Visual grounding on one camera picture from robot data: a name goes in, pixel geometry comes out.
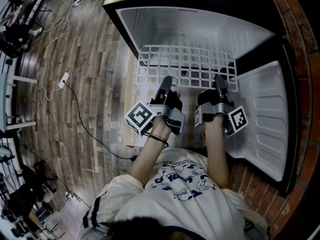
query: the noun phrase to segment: brick wall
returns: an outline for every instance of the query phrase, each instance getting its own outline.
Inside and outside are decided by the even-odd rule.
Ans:
[[[234,163],[231,186],[250,209],[264,216],[274,238],[293,214],[314,172],[320,147],[320,53],[308,19],[298,0],[274,0],[297,60],[301,100],[301,141],[298,179],[287,198],[241,163]]]

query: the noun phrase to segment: wrist strap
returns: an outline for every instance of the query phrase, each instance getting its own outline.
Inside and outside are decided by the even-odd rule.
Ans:
[[[159,141],[159,142],[162,142],[164,143],[164,148],[163,149],[166,149],[169,147],[169,144],[168,142],[166,142],[163,138],[151,133],[151,132],[146,132],[146,131],[142,131],[141,132],[143,135],[147,136],[147,137],[150,137],[151,139],[154,139],[156,141]]]

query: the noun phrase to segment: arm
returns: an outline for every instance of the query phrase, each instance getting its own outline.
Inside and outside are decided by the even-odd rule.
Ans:
[[[168,140],[171,129],[167,126],[162,116],[157,116],[153,119],[152,133],[165,141]],[[149,137],[140,154],[133,162],[129,175],[140,181],[143,186],[146,185],[164,146],[165,144],[161,141]]]
[[[221,188],[229,188],[229,169],[225,153],[223,126],[224,116],[217,114],[213,121],[206,122],[205,142],[208,153],[207,170],[211,179]]]

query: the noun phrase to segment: wire shelf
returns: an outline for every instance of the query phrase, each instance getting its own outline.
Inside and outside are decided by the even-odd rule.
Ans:
[[[216,75],[224,78],[229,91],[238,91],[236,60],[230,52],[145,45],[139,54],[135,82],[138,85],[160,85],[166,76],[171,76],[173,86],[214,90]]]

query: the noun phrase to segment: refrigerator door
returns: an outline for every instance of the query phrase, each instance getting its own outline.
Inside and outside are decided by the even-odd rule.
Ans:
[[[236,60],[239,92],[249,125],[226,140],[226,151],[247,160],[286,196],[297,177],[301,110],[296,61],[289,42],[274,37]]]
[[[230,92],[243,106],[249,125],[227,138],[226,151],[244,158],[275,181],[283,179],[288,146],[287,95],[281,67],[272,61],[238,77],[238,92]]]

